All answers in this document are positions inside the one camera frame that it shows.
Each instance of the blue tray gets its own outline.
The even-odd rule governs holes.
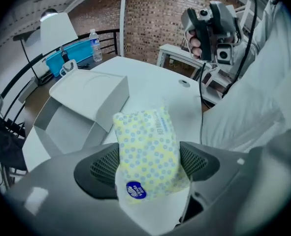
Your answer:
[[[90,40],[85,40],[65,48],[68,58],[81,62],[93,55]],[[47,66],[55,77],[60,75],[60,70],[64,64],[61,51],[58,51],[46,59]]]

